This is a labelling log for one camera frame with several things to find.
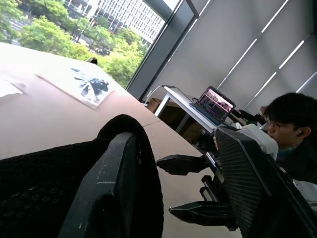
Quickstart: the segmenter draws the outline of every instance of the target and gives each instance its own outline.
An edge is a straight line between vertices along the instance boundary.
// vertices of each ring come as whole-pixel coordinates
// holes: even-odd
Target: man
[[[277,164],[291,178],[317,184],[317,101],[288,93],[268,105],[264,116],[266,132],[279,147]]]

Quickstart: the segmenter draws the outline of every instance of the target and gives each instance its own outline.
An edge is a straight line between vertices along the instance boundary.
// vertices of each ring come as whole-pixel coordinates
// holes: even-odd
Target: desk
[[[192,103],[188,98],[185,97],[181,92],[176,88],[169,88],[164,86],[164,89],[167,91],[166,96],[164,97],[162,103],[155,112],[155,116],[159,117],[165,108],[166,104],[170,99],[177,103],[187,115],[180,123],[179,127],[176,129],[176,132],[179,132],[181,127],[184,125],[189,116],[191,116],[195,121],[203,126],[209,133],[213,132],[213,129],[216,128],[216,125],[209,121],[206,117],[200,114],[197,110],[192,108],[189,104]]]
[[[134,117],[144,127],[156,160],[171,154],[200,156],[124,89],[118,87],[92,110],[34,75],[32,69],[40,63],[37,60],[52,62],[56,56],[11,45],[5,47],[14,51],[14,57],[0,59],[0,74],[23,81],[27,87],[24,94],[0,98],[0,159],[92,140],[102,126],[119,114]],[[172,176],[159,169],[165,212],[163,238],[241,237],[239,232],[230,233],[224,227],[187,224],[168,212],[170,206],[202,200],[201,178],[209,173],[204,170],[199,174]]]

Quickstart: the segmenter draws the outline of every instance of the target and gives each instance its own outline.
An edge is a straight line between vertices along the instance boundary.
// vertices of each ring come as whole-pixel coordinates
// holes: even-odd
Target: glass pane
[[[164,0],[174,9],[178,0]],[[165,22],[142,0],[1,0],[0,41],[98,65],[125,87]]]

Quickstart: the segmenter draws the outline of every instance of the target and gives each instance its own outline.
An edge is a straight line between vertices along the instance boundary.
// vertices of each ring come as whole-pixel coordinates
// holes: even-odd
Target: paper
[[[20,90],[14,87],[10,82],[5,79],[1,79],[0,75],[0,98],[9,94],[22,94]]]
[[[42,69],[37,75],[93,109],[115,87],[109,75],[87,62],[67,65],[58,70]]]

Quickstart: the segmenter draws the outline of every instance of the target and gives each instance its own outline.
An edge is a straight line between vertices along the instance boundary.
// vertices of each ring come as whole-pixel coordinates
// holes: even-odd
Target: white desk
[[[155,116],[159,117],[168,101],[172,99],[187,113],[187,115],[184,117],[184,119],[176,129],[176,132],[180,131],[181,127],[184,125],[189,116],[191,116],[195,121],[202,125],[209,133],[212,133],[213,129],[217,127],[206,117],[200,114],[197,110],[191,107],[189,104],[192,102],[188,98],[186,98],[185,95],[183,95],[178,89],[168,87],[164,87],[164,89],[167,91],[167,94],[164,97],[158,109],[156,110]]]

